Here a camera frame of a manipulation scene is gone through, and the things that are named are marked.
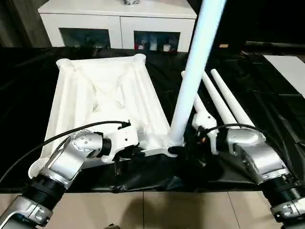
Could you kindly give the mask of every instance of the glass cabinet door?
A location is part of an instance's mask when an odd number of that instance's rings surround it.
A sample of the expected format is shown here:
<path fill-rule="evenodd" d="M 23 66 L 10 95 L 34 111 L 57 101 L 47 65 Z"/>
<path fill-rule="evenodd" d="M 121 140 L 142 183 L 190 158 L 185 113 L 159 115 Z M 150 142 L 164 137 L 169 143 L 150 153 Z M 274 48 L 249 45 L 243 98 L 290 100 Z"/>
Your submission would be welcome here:
<path fill-rule="evenodd" d="M 65 46 L 111 48 L 108 30 L 59 28 Z"/>
<path fill-rule="evenodd" d="M 122 48 L 120 17 L 83 14 L 41 14 L 53 47 Z"/>
<path fill-rule="evenodd" d="M 188 52 L 195 20 L 121 17 L 124 49 Z"/>
<path fill-rule="evenodd" d="M 134 31 L 134 49 L 177 52 L 179 32 Z"/>

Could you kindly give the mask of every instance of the black plastic sheet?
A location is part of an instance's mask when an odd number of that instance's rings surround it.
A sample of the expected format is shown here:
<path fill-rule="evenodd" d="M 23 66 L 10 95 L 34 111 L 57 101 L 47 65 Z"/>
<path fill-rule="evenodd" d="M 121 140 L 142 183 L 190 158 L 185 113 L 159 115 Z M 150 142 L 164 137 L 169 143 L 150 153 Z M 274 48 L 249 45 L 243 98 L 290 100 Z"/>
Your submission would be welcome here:
<path fill-rule="evenodd" d="M 20 156 L 44 140 L 58 77 L 55 62 L 61 58 L 91 59 L 129 56 L 135 50 L 100 49 L 0 49 L 0 176 Z M 141 52 L 164 113 L 171 122 L 181 71 L 187 54 Z M 254 124 L 263 129 L 268 142 L 289 168 L 304 180 L 305 100 L 262 56 L 216 56 L 207 72 L 216 68 Z M 218 124 L 220 117 L 204 87 L 199 95 Z M 186 150 L 177 158 L 156 155 L 125 161 L 123 174 L 114 165 L 83 170 L 69 192 L 125 192 L 140 190 L 204 192 L 255 190 L 257 186 L 238 160 L 227 152 L 211 156 L 199 146 L 188 124 Z M 0 184 L 0 192 L 21 192 L 29 182 L 27 170 L 40 155 L 33 153 L 16 166 Z"/>

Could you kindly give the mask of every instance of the white tube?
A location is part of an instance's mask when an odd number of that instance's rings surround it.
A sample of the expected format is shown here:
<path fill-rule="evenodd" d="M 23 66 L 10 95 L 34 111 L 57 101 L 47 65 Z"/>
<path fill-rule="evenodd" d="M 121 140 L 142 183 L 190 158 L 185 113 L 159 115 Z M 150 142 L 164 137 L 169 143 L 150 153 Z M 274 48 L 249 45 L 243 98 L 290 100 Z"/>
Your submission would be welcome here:
<path fill-rule="evenodd" d="M 203 0 L 191 51 L 185 68 L 171 129 L 169 145 L 181 145 L 226 0 Z"/>
<path fill-rule="evenodd" d="M 224 99 L 228 103 L 231 111 L 233 112 L 235 118 L 237 119 L 238 123 L 254 126 L 253 122 L 251 121 L 247 113 L 244 111 L 242 106 L 239 104 L 235 96 L 232 94 L 228 86 L 225 84 L 225 82 L 221 78 L 220 74 L 216 71 L 216 69 L 212 69 L 211 74 L 215 82 L 217 83 L 217 86 L 219 87 L 221 93 L 223 94 Z"/>
<path fill-rule="evenodd" d="M 181 72 L 182 78 L 184 77 L 184 75 L 185 75 L 185 71 L 182 71 Z M 208 112 L 206 110 L 206 108 L 205 108 L 205 106 L 204 106 L 204 104 L 203 104 L 203 102 L 202 102 L 202 100 L 201 100 L 201 98 L 200 98 L 200 96 L 198 94 L 196 94 L 196 96 L 195 96 L 194 107 L 195 107 L 195 110 L 196 110 L 197 113 L 199 113 L 199 112 Z"/>
<path fill-rule="evenodd" d="M 206 89 L 208 90 L 210 97 L 213 100 L 213 103 L 214 103 L 221 119 L 223 120 L 224 124 L 237 123 L 233 114 L 231 113 L 231 111 L 229 110 L 229 108 L 227 107 L 225 102 L 223 101 L 222 97 L 218 93 L 217 89 L 213 85 L 212 81 L 210 80 L 210 78 L 208 77 L 208 75 L 205 72 L 203 72 L 203 74 L 202 74 L 202 81 L 203 81 Z M 239 127 L 234 126 L 234 127 L 231 127 L 231 129 L 239 129 Z"/>

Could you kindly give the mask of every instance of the white cabinet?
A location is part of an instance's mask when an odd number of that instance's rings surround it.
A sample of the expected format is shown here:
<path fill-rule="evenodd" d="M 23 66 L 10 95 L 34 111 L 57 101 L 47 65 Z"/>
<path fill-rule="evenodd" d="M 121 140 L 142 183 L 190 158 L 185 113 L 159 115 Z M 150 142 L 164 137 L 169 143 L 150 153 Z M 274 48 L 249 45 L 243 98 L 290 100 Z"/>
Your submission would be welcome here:
<path fill-rule="evenodd" d="M 187 0 L 49 0 L 38 12 L 53 47 L 187 52 L 196 19 Z"/>

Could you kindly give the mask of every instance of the floor tile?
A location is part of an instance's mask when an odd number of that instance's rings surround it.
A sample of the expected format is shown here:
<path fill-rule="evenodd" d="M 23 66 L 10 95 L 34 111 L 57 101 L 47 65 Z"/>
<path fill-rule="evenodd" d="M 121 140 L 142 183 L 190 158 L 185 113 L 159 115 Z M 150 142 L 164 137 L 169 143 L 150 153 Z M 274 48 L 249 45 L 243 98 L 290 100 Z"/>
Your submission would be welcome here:
<path fill-rule="evenodd" d="M 1 212 L 14 199 L 0 195 Z M 65 194 L 45 229 L 103 229 L 109 224 L 122 229 L 143 229 L 143 193 Z"/>
<path fill-rule="evenodd" d="M 238 229 L 227 192 L 144 192 L 145 229 Z"/>
<path fill-rule="evenodd" d="M 229 192 L 241 229 L 279 229 L 262 192 Z"/>
<path fill-rule="evenodd" d="M 0 194 L 0 214 L 11 204 L 18 194 Z"/>

